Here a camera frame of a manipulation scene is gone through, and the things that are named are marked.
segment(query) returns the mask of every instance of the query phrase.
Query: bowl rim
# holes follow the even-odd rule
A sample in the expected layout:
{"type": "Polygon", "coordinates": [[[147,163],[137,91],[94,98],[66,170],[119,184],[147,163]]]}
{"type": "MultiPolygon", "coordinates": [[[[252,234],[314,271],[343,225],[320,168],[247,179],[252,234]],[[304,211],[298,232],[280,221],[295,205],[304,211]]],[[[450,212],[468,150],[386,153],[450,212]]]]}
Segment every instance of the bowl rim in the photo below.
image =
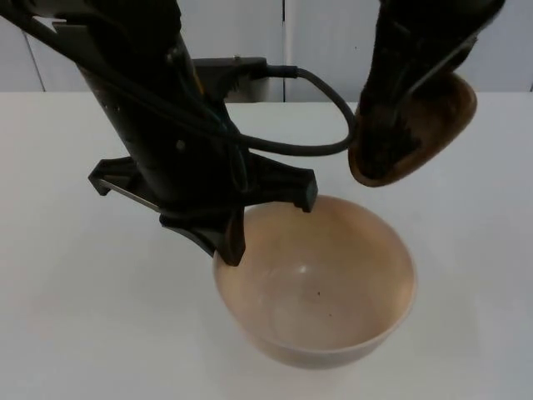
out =
{"type": "MultiPolygon", "coordinates": [[[[411,265],[411,270],[413,272],[413,284],[412,284],[412,289],[411,289],[411,298],[409,299],[409,303],[407,304],[407,307],[406,307],[405,311],[402,313],[402,315],[392,325],[390,325],[390,327],[387,330],[381,332],[379,335],[377,335],[375,337],[372,337],[372,338],[366,340],[365,342],[361,342],[361,343],[358,343],[358,344],[354,344],[353,346],[348,346],[348,347],[344,347],[344,348],[340,347],[340,348],[332,348],[332,349],[312,349],[312,348],[292,346],[292,345],[289,345],[287,343],[278,342],[278,341],[272,340],[270,338],[265,338],[264,336],[262,336],[260,334],[256,334],[255,332],[251,332],[249,329],[247,329],[238,320],[237,316],[230,309],[230,307],[228,306],[226,300],[224,299],[224,297],[221,294],[221,290],[220,290],[220,288],[218,286],[218,281],[217,281],[217,278],[216,278],[216,274],[217,274],[218,265],[223,264],[224,261],[222,260],[222,258],[218,254],[218,252],[215,252],[215,254],[213,255],[213,260],[212,260],[212,273],[213,273],[213,277],[214,277],[214,280],[215,280],[215,286],[217,287],[218,294],[219,294],[220,298],[222,299],[222,301],[224,302],[224,304],[226,305],[227,311],[233,316],[233,318],[236,320],[237,324],[246,333],[252,335],[253,337],[259,338],[259,339],[261,339],[262,341],[264,341],[266,343],[270,343],[272,345],[278,346],[278,347],[286,349],[286,350],[302,352],[302,353],[313,353],[313,354],[337,354],[337,353],[343,353],[343,352],[344,353],[348,353],[348,352],[352,352],[352,351],[355,351],[355,350],[359,350],[361,348],[372,347],[372,345],[375,345],[375,344],[380,344],[383,341],[385,341],[385,339],[388,338],[395,330],[397,330],[400,327],[400,325],[402,325],[402,323],[409,317],[409,315],[412,312],[412,309],[413,309],[413,307],[415,305],[416,295],[418,293],[418,284],[419,284],[418,283],[418,272],[417,272],[416,264],[415,264],[415,262],[413,260],[413,257],[411,255],[411,252],[410,252],[409,248],[407,247],[405,242],[401,239],[401,236],[383,218],[379,217],[377,214],[375,214],[374,212],[370,211],[368,208],[363,207],[362,205],[357,204],[355,202],[351,202],[349,200],[345,200],[343,198],[338,198],[338,197],[333,197],[333,196],[323,196],[323,195],[321,195],[320,197],[340,200],[342,202],[350,203],[351,205],[355,205],[355,206],[357,206],[359,208],[363,208],[365,211],[367,211],[370,214],[372,214],[375,217],[377,217],[382,223],[385,223],[385,225],[387,225],[390,228],[390,230],[392,230],[392,232],[396,235],[396,237],[400,241],[400,244],[402,245],[402,247],[406,251],[406,255],[409,258],[409,264],[411,265]]],[[[258,207],[268,206],[268,204],[262,204],[261,206],[258,206],[258,207]]]]}

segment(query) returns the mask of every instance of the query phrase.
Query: white tabletop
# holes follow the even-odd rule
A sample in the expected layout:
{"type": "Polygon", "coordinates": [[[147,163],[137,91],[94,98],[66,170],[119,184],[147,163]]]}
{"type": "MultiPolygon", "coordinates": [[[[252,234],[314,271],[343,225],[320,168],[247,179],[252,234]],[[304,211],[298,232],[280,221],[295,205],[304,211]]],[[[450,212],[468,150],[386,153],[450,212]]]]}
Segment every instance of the white tabletop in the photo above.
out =
{"type": "MultiPolygon", "coordinates": [[[[325,104],[235,105],[245,133],[344,134],[325,104]]],[[[355,183],[346,154],[279,157],[321,193],[381,215],[419,268],[415,308],[382,347],[330,371],[248,345],[209,257],[87,175],[126,155],[90,94],[0,95],[0,398],[530,399],[533,95],[482,94],[471,126],[419,172],[355,183]]]]}

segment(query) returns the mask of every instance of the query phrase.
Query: beige bowl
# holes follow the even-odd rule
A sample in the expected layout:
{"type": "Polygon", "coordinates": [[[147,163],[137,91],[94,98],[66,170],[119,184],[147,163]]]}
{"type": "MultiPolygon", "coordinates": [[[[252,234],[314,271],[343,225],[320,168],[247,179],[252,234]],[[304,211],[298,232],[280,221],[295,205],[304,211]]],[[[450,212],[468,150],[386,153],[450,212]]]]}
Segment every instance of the beige bowl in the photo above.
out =
{"type": "Polygon", "coordinates": [[[319,197],[311,214],[270,203],[245,217],[239,267],[215,256],[224,303],[266,355],[331,368],[367,355],[409,313],[416,273],[386,223],[363,207],[319,197]]]}

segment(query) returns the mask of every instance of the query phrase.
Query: white table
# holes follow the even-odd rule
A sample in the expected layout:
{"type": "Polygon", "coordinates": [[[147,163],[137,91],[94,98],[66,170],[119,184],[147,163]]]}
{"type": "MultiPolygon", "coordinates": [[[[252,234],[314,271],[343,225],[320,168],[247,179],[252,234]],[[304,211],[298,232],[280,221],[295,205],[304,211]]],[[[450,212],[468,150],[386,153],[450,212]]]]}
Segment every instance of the white table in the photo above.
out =
{"type": "MultiPolygon", "coordinates": [[[[325,104],[231,110],[264,138],[325,143],[345,129],[325,104]]],[[[1,94],[0,128],[1,399],[532,398],[532,95],[480,95],[458,140],[383,189],[356,184],[346,154],[279,157],[385,218],[419,268],[401,329],[325,372],[250,347],[207,255],[151,210],[97,195],[86,176],[126,153],[90,94],[1,94]]]]}

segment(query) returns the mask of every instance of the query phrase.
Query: black cable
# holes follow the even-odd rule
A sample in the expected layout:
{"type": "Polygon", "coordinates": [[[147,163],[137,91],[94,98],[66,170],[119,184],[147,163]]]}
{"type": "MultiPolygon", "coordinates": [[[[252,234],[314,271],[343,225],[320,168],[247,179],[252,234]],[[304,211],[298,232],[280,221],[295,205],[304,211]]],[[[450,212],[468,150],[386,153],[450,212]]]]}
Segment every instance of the black cable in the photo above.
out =
{"type": "Polygon", "coordinates": [[[263,152],[295,157],[320,157],[340,153],[346,150],[355,139],[356,120],[349,106],[329,85],[313,73],[304,69],[297,67],[271,66],[267,68],[265,76],[304,78],[326,94],[326,96],[328,96],[341,110],[348,124],[348,134],[342,141],[321,146],[301,146],[272,142],[258,137],[250,137],[242,135],[238,131],[234,132],[236,134],[228,134],[228,129],[232,129],[232,126],[228,127],[224,123],[209,123],[191,115],[190,113],[184,112],[177,108],[175,104],[172,104],[154,92],[145,89],[143,86],[121,75],[121,73],[115,72],[98,62],[94,62],[90,58],[84,57],[74,46],[59,40],[54,31],[48,29],[23,11],[15,8],[9,0],[0,0],[0,14],[23,31],[47,44],[50,48],[56,50],[65,57],[70,58],[80,68],[83,68],[97,78],[100,78],[106,83],[106,85],[119,91],[122,95],[131,98],[131,100],[140,103],[160,117],[172,121],[178,127],[183,128],[182,134],[218,139],[226,143],[245,146],[263,152]]]}

